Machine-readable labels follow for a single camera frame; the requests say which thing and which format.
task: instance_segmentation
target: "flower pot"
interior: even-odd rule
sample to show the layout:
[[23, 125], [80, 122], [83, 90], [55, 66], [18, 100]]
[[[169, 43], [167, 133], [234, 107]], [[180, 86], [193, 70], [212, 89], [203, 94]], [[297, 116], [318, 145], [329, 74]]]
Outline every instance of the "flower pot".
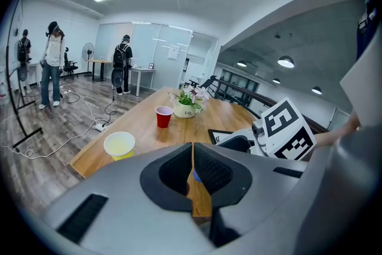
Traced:
[[191, 118], [195, 116], [195, 109], [191, 105], [183, 105], [177, 102], [174, 105], [174, 114], [179, 118]]

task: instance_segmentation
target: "glass door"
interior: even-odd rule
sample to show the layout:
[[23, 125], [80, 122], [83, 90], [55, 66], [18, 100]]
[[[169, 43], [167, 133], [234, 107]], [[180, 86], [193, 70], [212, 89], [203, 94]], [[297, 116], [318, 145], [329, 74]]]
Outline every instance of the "glass door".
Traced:
[[161, 25], [159, 24], [135, 24], [134, 35], [130, 46], [133, 51], [134, 63], [138, 67], [148, 68], [153, 63], [154, 51]]
[[[153, 88], [178, 88], [181, 74], [186, 61], [188, 46], [192, 31], [163, 25], [158, 36], [154, 54], [154, 83]], [[176, 59], [171, 59], [170, 50], [178, 49]]]

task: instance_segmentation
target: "backpack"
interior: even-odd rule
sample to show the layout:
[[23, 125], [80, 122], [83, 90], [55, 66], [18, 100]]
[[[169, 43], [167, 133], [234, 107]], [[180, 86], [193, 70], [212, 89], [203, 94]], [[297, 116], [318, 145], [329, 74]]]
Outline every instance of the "backpack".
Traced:
[[129, 47], [128, 44], [126, 44], [124, 46], [124, 48], [121, 48], [121, 45], [117, 45], [116, 47], [116, 51], [114, 52], [114, 56], [113, 56], [113, 65], [115, 68], [121, 68], [123, 69], [126, 64], [125, 64], [125, 61], [126, 61], [126, 50], [127, 48]]
[[28, 42], [29, 42], [29, 40], [26, 39], [24, 44], [23, 44], [22, 41], [19, 40], [19, 47], [17, 50], [17, 59], [22, 63], [25, 63], [28, 60], [28, 56], [27, 56], [28, 52], [27, 52], [27, 48], [26, 48], [26, 46], [28, 45]]

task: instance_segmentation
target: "white paper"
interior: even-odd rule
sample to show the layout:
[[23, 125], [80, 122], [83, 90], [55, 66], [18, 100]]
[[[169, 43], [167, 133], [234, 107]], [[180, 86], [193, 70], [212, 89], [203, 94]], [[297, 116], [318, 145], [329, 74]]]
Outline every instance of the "white paper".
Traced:
[[176, 61], [178, 59], [179, 49], [180, 47], [172, 45], [171, 48], [168, 50], [167, 58]]

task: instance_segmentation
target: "white shirt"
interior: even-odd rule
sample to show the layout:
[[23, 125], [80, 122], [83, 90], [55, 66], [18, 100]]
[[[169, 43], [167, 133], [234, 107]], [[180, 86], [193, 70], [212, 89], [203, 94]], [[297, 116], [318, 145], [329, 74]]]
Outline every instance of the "white shirt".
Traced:
[[43, 59], [45, 58], [50, 66], [64, 66], [64, 49], [65, 37], [61, 42], [61, 36], [55, 38], [51, 35], [47, 42], [47, 46], [45, 47]]

